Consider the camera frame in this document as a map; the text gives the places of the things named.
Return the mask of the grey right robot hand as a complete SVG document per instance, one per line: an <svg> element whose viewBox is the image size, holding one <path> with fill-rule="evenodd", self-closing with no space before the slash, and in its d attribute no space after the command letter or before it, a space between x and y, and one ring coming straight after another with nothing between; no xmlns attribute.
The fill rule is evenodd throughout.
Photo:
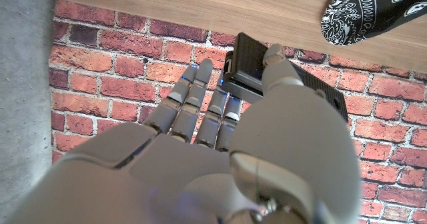
<svg viewBox="0 0 427 224"><path fill-rule="evenodd" d="M66 152L8 223L356 223L358 158L343 117L305 86L279 44L263 97L244 112L212 100L211 62L189 67L141 124Z"/></svg>

